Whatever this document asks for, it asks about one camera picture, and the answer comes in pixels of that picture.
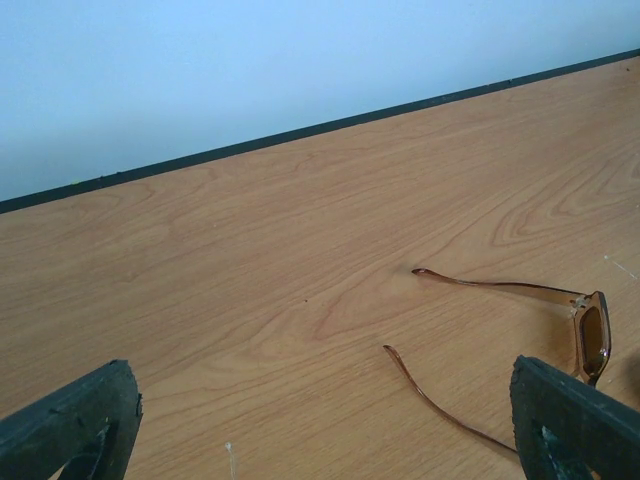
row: wooden table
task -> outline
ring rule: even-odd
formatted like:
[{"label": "wooden table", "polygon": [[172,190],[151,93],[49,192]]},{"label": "wooden table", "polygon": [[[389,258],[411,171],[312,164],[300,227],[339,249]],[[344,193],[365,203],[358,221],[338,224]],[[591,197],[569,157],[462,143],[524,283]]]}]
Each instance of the wooden table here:
[{"label": "wooden table", "polygon": [[0,216],[2,415],[113,358],[131,479],[522,478],[519,353],[570,369],[568,312],[410,274],[607,294],[600,388],[640,407],[640,60]]}]

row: dark tinted lens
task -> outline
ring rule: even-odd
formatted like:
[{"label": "dark tinted lens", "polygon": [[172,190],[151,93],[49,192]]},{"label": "dark tinted lens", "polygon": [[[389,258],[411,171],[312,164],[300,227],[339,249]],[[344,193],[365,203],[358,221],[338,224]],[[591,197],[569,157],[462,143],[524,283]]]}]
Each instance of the dark tinted lens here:
[{"label": "dark tinted lens", "polygon": [[604,363],[602,317],[600,310],[591,307],[580,319],[580,333],[582,334],[582,354],[584,356],[584,371],[587,375],[600,373]]}]

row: sunglasses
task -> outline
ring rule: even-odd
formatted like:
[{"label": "sunglasses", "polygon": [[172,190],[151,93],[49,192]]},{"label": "sunglasses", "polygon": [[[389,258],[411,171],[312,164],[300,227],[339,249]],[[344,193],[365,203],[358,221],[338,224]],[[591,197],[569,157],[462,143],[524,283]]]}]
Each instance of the sunglasses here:
[{"label": "sunglasses", "polygon": [[[587,385],[595,388],[598,379],[609,362],[609,357],[611,356],[611,328],[609,326],[607,302],[605,300],[604,293],[602,292],[596,291],[591,295],[587,295],[585,293],[534,285],[531,283],[470,282],[467,280],[458,280],[446,277],[426,268],[417,268],[411,273],[419,277],[429,277],[446,283],[464,285],[468,287],[483,287],[501,292],[516,293],[557,305],[570,307],[576,335],[576,369],[574,375],[579,375]],[[439,414],[458,427],[482,437],[500,447],[517,453],[513,447],[510,447],[502,443],[500,440],[497,440],[490,435],[461,422],[438,406],[424,393],[413,379],[398,351],[390,345],[385,345],[384,349],[398,365],[400,371],[404,374],[407,380],[409,380],[413,389]]]}]

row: tabletop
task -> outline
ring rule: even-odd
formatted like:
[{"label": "tabletop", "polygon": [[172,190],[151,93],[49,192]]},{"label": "tabletop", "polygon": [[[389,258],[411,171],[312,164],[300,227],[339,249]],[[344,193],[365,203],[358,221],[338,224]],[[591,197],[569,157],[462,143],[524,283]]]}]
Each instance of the tabletop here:
[{"label": "tabletop", "polygon": [[523,478],[518,354],[566,309],[411,274],[607,296],[599,388],[640,408],[640,59],[0,215],[0,414],[114,358],[131,479]]}]

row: light blue background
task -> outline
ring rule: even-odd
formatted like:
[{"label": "light blue background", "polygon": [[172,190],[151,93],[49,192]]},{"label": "light blue background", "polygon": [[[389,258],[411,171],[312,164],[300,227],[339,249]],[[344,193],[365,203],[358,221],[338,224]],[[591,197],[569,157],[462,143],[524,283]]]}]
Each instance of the light blue background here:
[{"label": "light blue background", "polygon": [[0,200],[640,47],[638,0],[0,10]]}]

